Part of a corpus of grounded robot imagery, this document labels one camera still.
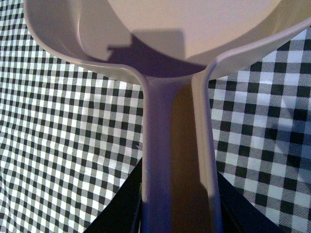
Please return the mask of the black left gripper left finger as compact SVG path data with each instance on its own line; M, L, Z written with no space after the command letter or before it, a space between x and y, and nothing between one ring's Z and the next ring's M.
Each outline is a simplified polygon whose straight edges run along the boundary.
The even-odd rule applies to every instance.
M86 233L138 233L141 218L142 160Z

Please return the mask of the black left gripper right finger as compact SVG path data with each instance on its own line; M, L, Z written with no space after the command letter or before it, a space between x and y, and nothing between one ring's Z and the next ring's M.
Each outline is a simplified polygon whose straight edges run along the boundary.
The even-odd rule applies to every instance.
M280 233L282 230L257 210L222 174L218 175L225 233Z

